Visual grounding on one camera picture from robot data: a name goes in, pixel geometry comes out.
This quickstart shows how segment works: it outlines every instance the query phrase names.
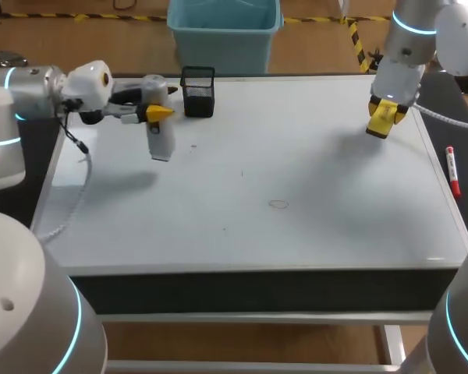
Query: blue plastic bin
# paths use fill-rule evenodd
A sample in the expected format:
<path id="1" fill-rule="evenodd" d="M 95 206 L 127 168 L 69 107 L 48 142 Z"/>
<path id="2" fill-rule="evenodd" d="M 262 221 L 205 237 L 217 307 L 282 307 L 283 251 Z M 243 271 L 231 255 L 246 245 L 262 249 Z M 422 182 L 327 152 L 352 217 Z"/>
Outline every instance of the blue plastic bin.
<path id="1" fill-rule="evenodd" d="M 171 0 L 168 7 L 181 65 L 220 74 L 266 73 L 283 23 L 279 0 Z"/>

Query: floor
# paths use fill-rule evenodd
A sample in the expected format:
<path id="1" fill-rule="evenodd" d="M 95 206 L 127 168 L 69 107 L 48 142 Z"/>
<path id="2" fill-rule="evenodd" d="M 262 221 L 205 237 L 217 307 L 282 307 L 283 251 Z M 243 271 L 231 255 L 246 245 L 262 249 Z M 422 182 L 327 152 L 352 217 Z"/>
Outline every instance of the floor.
<path id="1" fill-rule="evenodd" d="M 118 0 L 125 6 L 132 0 Z M 353 0 L 351 16 L 387 16 L 394 0 Z M 138 0 L 119 14 L 166 15 L 167 0 Z M 337 16 L 336 0 L 281 0 L 286 17 Z M 111 0 L 2 0 L 5 12 L 114 13 Z M 358 32 L 365 51 L 381 47 L 388 23 L 365 21 Z M 179 72 L 172 35 L 164 23 L 113 19 L 5 19 L 0 49 L 17 51 L 32 63 L 65 71 L 103 59 L 113 72 Z M 346 26 L 289 23 L 273 40 L 270 72 L 360 72 Z M 383 363 L 373 326 L 205 325 L 108 323 L 112 359 L 253 362 Z M 406 350 L 424 326 L 402 328 Z"/>

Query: cable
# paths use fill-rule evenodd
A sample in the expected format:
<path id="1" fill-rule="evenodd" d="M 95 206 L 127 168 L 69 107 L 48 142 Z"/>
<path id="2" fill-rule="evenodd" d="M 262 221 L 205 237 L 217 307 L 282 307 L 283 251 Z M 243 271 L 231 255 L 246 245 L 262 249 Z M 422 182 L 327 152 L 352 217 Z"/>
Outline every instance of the cable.
<path id="1" fill-rule="evenodd" d="M 430 109 L 426 109 L 425 107 L 422 107 L 418 103 L 414 103 L 413 108 L 417 109 L 421 113 L 429 115 L 430 117 L 436 118 L 445 123 L 449 123 L 451 125 L 455 125 L 455 126 L 463 127 L 464 129 L 468 129 L 467 122 L 456 121 L 455 119 L 445 117 L 444 115 L 440 115 L 439 113 L 435 113 L 434 111 L 431 111 Z"/>
<path id="2" fill-rule="evenodd" d="M 92 162 L 92 156 L 90 155 L 90 152 L 88 150 L 88 147 L 85 145 L 84 142 L 80 141 L 77 139 L 69 130 L 68 130 L 68 117 L 69 117 L 69 112 L 66 113 L 65 120 L 64 122 L 61 121 L 61 119 L 55 115 L 55 118 L 57 119 L 59 125 L 62 127 L 64 130 L 64 133 L 66 134 L 66 137 L 71 140 L 77 147 L 78 149 L 85 155 L 85 161 L 87 162 L 87 173 L 85 174 L 85 182 L 83 183 L 81 189 L 78 191 L 76 195 L 76 202 L 73 204 L 71 209 L 68 212 L 67 218 L 64 220 L 63 223 L 61 223 L 57 228 L 54 230 L 48 232 L 46 235 L 42 235 L 38 237 L 38 240 L 40 241 L 41 244 L 46 245 L 48 244 L 51 240 L 54 238 L 57 238 L 67 227 L 71 224 L 71 221 L 73 219 L 73 216 L 78 209 L 78 206 L 80 205 L 83 195 L 87 191 L 88 184 L 90 182 L 90 178 L 92 177 L 92 169 L 94 167 L 94 164 Z"/>
<path id="3" fill-rule="evenodd" d="M 136 5 L 137 5 L 137 0 L 133 0 L 132 5 L 129 5 L 125 8 L 119 8 L 118 6 L 116 6 L 116 0 L 112 0 L 112 8 L 114 10 L 131 10 L 132 8 L 135 8 Z"/>

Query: red marker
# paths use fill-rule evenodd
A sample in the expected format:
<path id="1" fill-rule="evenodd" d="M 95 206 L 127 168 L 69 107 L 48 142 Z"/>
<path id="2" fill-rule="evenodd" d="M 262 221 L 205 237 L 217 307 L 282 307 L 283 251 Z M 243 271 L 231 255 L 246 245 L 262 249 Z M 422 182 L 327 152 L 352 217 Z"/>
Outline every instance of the red marker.
<path id="1" fill-rule="evenodd" d="M 447 158 L 447 167 L 449 169 L 449 181 L 451 181 L 451 190 L 455 199 L 461 197 L 459 189 L 458 172 L 456 171 L 456 160 L 454 158 L 454 148 L 448 146 L 445 148 L 445 156 Z"/>

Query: robotic arm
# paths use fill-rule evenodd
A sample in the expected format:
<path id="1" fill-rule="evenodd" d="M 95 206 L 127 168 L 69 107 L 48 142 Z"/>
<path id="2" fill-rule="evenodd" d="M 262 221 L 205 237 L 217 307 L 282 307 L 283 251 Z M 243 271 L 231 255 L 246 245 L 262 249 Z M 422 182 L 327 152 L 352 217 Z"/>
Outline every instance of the robotic arm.
<path id="1" fill-rule="evenodd" d="M 117 85 L 103 61 L 80 66 L 68 76 L 56 66 L 0 69 L 0 189 L 20 183 L 25 175 L 17 122 L 78 112 L 88 125 L 109 115 L 124 124 L 145 123 L 151 157 L 168 161 L 175 138 L 167 120 L 174 111 L 167 104 L 163 77 Z"/>
<path id="2" fill-rule="evenodd" d="M 468 0 L 398 0 L 371 87 L 368 133 L 384 139 L 404 118 L 435 52 L 449 74 L 468 76 Z"/>

